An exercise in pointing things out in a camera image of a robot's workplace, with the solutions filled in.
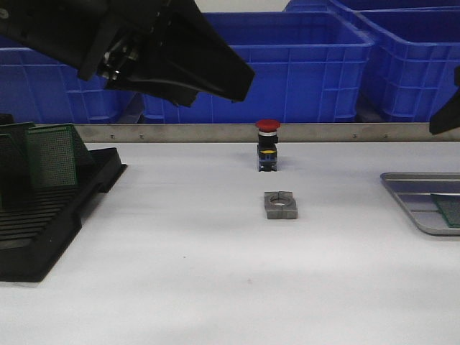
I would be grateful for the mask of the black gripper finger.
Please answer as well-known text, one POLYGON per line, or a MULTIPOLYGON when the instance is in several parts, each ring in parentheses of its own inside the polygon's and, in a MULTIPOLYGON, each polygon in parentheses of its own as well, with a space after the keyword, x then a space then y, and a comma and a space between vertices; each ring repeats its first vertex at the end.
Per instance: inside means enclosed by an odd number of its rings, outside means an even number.
POLYGON ((194 1, 165 2, 143 46, 144 78, 242 102, 254 76, 194 1))
POLYGON ((429 132, 432 135, 459 128, 459 66, 454 69, 454 85, 457 87, 454 95, 430 119, 429 132))

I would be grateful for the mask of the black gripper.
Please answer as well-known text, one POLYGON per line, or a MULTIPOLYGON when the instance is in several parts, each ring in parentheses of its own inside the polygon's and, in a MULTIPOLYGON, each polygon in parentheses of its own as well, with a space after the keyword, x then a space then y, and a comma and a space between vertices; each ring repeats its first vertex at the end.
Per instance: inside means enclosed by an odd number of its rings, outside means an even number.
POLYGON ((2 1, 1 34, 75 68, 85 81, 103 74, 107 89, 191 106, 197 91, 144 78, 140 58, 125 55, 157 12, 157 1, 2 1))

